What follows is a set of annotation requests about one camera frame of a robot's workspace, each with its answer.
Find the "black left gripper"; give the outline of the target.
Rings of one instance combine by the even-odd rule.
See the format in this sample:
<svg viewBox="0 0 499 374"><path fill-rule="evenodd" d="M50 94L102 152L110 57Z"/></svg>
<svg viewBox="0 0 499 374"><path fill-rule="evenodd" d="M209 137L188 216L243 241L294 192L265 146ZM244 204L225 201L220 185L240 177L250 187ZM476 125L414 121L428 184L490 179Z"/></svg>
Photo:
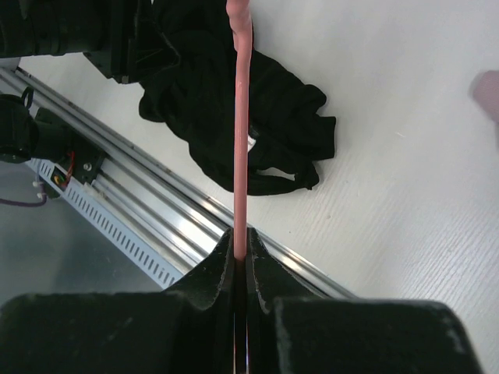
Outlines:
<svg viewBox="0 0 499 374"><path fill-rule="evenodd" d="M150 1L1 3L1 56L83 54L108 79L138 83L179 63Z"/></svg>

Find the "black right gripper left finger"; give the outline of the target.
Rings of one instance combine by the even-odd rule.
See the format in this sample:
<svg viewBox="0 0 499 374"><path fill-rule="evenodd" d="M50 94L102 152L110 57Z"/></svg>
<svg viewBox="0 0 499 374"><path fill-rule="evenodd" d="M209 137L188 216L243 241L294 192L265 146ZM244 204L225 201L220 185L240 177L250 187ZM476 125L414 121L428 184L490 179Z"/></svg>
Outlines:
<svg viewBox="0 0 499 374"><path fill-rule="evenodd" d="M214 309L218 303L231 305L234 273L233 230L229 228L204 260L163 293L184 298L199 312Z"/></svg>

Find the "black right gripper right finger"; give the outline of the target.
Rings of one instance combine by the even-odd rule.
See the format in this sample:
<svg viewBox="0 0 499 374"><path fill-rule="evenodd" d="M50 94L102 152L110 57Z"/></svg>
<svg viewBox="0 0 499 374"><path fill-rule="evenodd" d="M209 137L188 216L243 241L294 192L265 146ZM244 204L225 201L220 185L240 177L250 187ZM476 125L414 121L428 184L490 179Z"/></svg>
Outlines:
<svg viewBox="0 0 499 374"><path fill-rule="evenodd" d="M268 252L254 228L247 229L246 276L248 295L265 314L271 313L276 298L320 297Z"/></svg>

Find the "black tank top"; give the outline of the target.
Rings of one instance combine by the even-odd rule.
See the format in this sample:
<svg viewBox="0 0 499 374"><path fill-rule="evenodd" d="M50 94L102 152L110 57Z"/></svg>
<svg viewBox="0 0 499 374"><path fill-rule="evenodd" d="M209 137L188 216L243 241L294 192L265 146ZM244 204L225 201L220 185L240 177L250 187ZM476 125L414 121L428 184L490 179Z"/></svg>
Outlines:
<svg viewBox="0 0 499 374"><path fill-rule="evenodd" d="M223 1L156 1L154 18L179 64L144 80L140 116L163 122L189 146L203 173L234 188L235 61ZM249 85L248 193L270 196L311 189L317 161L334 156L326 95L274 59L252 53Z"/></svg>

